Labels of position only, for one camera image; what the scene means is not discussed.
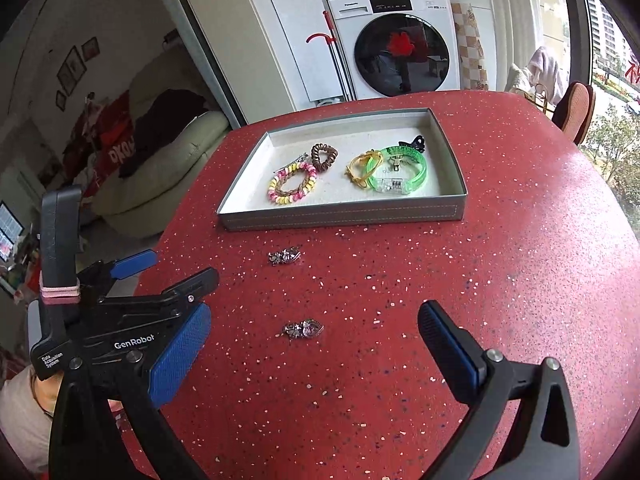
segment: red table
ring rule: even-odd
[[[463,221],[244,233],[218,224],[224,193],[266,130],[401,107],[431,107],[442,124],[468,185]],[[268,264],[267,252],[296,245],[300,261]],[[484,348],[512,360],[560,359],[583,478],[606,462],[640,406],[638,242],[591,164],[511,94],[414,94],[236,130],[158,252],[139,293],[205,266],[220,272],[207,298],[210,337],[163,409],[211,478],[419,478],[465,413],[417,333],[427,299]],[[278,337],[305,317],[325,325],[319,338]],[[477,473],[493,465],[505,436],[503,425]]]

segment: white front-load washing machine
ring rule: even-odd
[[[328,0],[356,99],[459,90],[449,0]]]

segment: gray tray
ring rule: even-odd
[[[429,174],[425,184],[413,193],[362,189],[345,174],[355,156],[397,145],[399,140],[411,142],[418,134],[426,140],[424,156]],[[315,189],[289,205],[271,202],[267,187],[273,173],[302,153],[310,154],[318,142],[336,148],[338,157],[327,172],[319,174]],[[385,171],[386,166],[378,172]],[[293,176],[285,188],[297,187],[302,178]],[[408,108],[340,116],[266,132],[226,192],[218,217],[231,231],[460,220],[465,202],[462,172],[433,112],[429,108]]]

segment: blue gripper pad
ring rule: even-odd
[[[429,302],[422,304],[418,311],[418,331],[422,340],[436,361],[455,399],[469,406],[478,396],[480,386],[478,368],[466,354],[457,340],[457,334],[453,334],[452,330],[456,333],[465,332],[453,325],[450,319],[441,319]]]
[[[211,311],[201,303],[166,346],[149,372],[149,397],[156,408],[170,402],[211,330]]]
[[[134,254],[129,258],[118,260],[113,269],[111,269],[111,277],[114,280],[123,280],[129,276],[133,276],[142,270],[153,267],[158,262],[158,255],[151,249]]]

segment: hand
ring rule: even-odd
[[[53,413],[60,392],[60,384],[62,384],[63,373],[58,372],[49,379],[41,381],[37,376],[33,381],[33,396],[46,412]],[[119,400],[109,400],[109,407],[112,412],[119,412],[122,409],[122,403]]]

